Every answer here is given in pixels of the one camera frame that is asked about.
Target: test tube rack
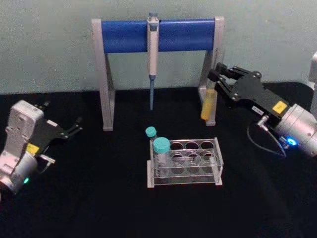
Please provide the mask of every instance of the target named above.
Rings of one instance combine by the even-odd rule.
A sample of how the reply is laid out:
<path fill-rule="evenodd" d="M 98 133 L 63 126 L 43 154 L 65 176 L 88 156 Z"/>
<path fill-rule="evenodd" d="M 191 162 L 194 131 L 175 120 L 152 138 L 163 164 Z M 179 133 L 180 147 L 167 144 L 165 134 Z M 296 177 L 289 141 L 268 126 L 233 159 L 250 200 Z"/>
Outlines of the test tube rack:
<path fill-rule="evenodd" d="M 222 185 L 223 160 L 217 138 L 171 140 L 166 164 L 156 161 L 150 141 L 148 188 L 156 185 L 215 183 Z"/>

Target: light blue wall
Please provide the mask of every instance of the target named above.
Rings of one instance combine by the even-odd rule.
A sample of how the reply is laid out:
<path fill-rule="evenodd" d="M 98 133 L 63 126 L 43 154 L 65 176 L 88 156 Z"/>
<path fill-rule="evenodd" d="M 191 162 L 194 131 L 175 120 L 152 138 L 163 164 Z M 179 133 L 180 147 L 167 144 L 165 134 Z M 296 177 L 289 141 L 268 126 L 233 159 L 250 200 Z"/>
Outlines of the light blue wall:
<path fill-rule="evenodd" d="M 307 81 L 317 51 L 316 0 L 2 0 L 0 93 L 98 88 L 91 18 L 207 18 L 223 15 L 228 65 L 264 81 Z M 197 85 L 204 53 L 161 53 L 156 87 Z M 145 54 L 111 55 L 117 89 L 147 88 Z"/>

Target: black tablecloth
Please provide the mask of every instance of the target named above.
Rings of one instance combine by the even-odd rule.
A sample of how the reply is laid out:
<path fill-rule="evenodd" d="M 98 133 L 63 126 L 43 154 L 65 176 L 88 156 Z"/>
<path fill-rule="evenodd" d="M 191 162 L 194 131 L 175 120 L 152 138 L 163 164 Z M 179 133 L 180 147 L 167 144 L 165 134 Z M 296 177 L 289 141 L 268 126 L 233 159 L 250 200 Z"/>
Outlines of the black tablecloth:
<path fill-rule="evenodd" d="M 312 90 L 300 83 L 268 84 L 289 102 L 309 109 Z M 42 176 L 0 206 L 0 236 L 28 237 L 316 237 L 317 162 L 296 148 L 286 159 L 256 148 L 246 127 L 256 117 L 228 109 L 219 97 L 215 127 L 200 120 L 196 88 L 117 91 L 114 131 L 102 131 L 98 92 L 0 96 L 0 147 L 10 107 L 18 100 L 50 100 L 46 118 L 62 127 L 83 117 L 84 130 L 64 145 Z M 217 137 L 224 160 L 223 186 L 147 189 L 153 125 L 169 139 Z M 261 131 L 253 137 L 275 145 Z"/>

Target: teal cap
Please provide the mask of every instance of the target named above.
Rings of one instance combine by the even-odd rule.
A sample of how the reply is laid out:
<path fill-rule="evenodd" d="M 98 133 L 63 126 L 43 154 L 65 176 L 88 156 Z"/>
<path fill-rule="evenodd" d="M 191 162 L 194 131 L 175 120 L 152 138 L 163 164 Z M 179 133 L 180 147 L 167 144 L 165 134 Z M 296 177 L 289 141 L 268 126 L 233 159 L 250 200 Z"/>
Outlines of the teal cap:
<path fill-rule="evenodd" d="M 165 137 L 159 137 L 153 142 L 154 151 L 161 154 L 170 150 L 169 140 Z"/>
<path fill-rule="evenodd" d="M 150 126 L 146 128 L 145 133 L 147 134 L 149 138 L 151 138 L 157 135 L 157 130 L 155 130 L 153 126 Z"/>

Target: cable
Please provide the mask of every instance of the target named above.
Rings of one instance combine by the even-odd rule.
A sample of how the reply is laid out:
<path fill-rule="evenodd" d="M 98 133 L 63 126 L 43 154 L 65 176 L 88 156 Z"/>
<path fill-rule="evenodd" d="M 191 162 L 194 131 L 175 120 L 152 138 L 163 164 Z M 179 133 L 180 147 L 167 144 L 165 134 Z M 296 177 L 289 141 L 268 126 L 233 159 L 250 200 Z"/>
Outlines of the cable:
<path fill-rule="evenodd" d="M 248 128 L 247 128 L 247 136 L 248 136 L 248 139 L 249 139 L 255 146 L 257 146 L 258 148 L 260 148 L 260 149 L 262 149 L 262 150 L 265 150 L 265 151 L 267 151 L 267 152 L 270 152 L 270 153 L 273 153 L 273 154 L 275 154 L 275 155 L 278 155 L 278 156 L 281 156 L 281 157 L 283 157 L 283 158 L 286 158 L 286 153 L 285 153 L 284 148 L 282 147 L 282 145 L 279 143 L 279 141 L 275 138 L 275 136 L 274 136 L 270 131 L 266 131 L 266 132 L 267 132 L 267 133 L 270 135 L 270 137 L 276 142 L 276 144 L 278 145 L 278 147 L 280 148 L 280 150 L 281 150 L 282 153 L 278 153 L 278 152 L 276 152 L 276 151 L 267 149 L 267 148 L 265 148 L 265 147 L 263 147 L 263 146 L 260 146 L 258 143 L 256 143 L 256 142 L 252 139 L 252 137 L 251 137 L 251 135 L 250 135 L 250 132 L 249 132 L 251 125 L 252 125 L 252 124 L 248 125 Z"/>
<path fill-rule="evenodd" d="M 49 149 L 49 145 L 43 150 L 42 154 L 45 154 L 48 149 Z"/>
<path fill-rule="evenodd" d="M 44 173 L 44 172 L 49 168 L 50 165 L 51 165 L 51 163 L 48 162 L 48 163 L 46 164 L 45 168 L 44 168 L 39 174 L 41 175 L 42 173 Z"/>

